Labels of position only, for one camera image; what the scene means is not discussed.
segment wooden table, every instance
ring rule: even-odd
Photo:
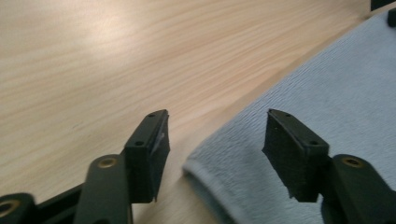
[[[170,113],[157,203],[135,223],[216,223],[183,178],[189,154],[244,106],[370,16],[361,0],[0,2],[0,195],[38,203]]]

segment terry cloth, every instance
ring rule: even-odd
[[[339,38],[192,152],[185,176],[220,223],[322,223],[321,199],[290,199],[262,153],[269,108],[317,133],[331,157],[367,160],[396,189],[396,30],[386,20],[372,17]]]

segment light blue towel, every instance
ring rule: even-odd
[[[375,16],[335,41],[188,157],[186,177],[220,223],[322,223],[321,199],[289,199],[262,153],[269,108],[321,136],[331,157],[367,160],[396,189],[396,30],[386,19]]]

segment black object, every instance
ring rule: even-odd
[[[396,0],[371,0],[371,10],[374,11],[394,2],[396,2]]]
[[[30,194],[0,197],[0,223],[130,224],[131,203],[157,198],[169,153],[168,112],[147,115],[120,155],[91,163],[86,181],[36,205]]]
[[[388,25],[390,27],[396,27],[396,8],[388,12]]]
[[[396,0],[371,0],[371,10],[374,11],[394,2],[396,2]],[[390,27],[396,27],[396,8],[388,12],[388,25]]]
[[[374,167],[329,145],[291,114],[270,109],[262,150],[298,202],[316,202],[326,224],[395,224],[396,192]]]

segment cloth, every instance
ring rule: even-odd
[[[269,108],[370,162],[396,189],[396,30],[372,17],[298,67],[218,131],[183,166],[220,223],[322,223],[321,199],[289,198],[262,153]]]

